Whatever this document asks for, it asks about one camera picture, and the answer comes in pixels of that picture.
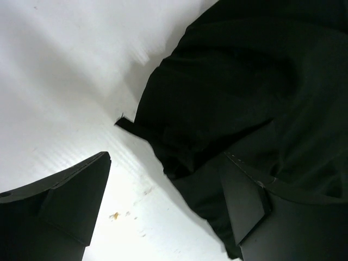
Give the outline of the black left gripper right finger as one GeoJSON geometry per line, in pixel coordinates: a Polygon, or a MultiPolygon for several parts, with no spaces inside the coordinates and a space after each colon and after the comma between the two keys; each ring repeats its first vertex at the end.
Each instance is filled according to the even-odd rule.
{"type": "Polygon", "coordinates": [[[221,182],[244,260],[347,260],[347,200],[292,187],[223,157],[221,182]]]}

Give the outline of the black trousers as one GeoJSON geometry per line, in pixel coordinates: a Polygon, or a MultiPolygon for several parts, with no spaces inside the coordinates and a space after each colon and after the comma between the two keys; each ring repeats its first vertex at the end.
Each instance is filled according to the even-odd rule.
{"type": "Polygon", "coordinates": [[[133,121],[230,259],[220,173],[235,162],[347,198],[347,1],[218,1],[150,75],[133,121]]]}

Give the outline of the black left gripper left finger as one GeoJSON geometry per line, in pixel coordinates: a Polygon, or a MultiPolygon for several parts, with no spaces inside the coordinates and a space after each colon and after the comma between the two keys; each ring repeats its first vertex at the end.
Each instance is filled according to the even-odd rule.
{"type": "Polygon", "coordinates": [[[82,260],[91,243],[111,159],[100,152],[1,193],[1,260],[82,260]]]}

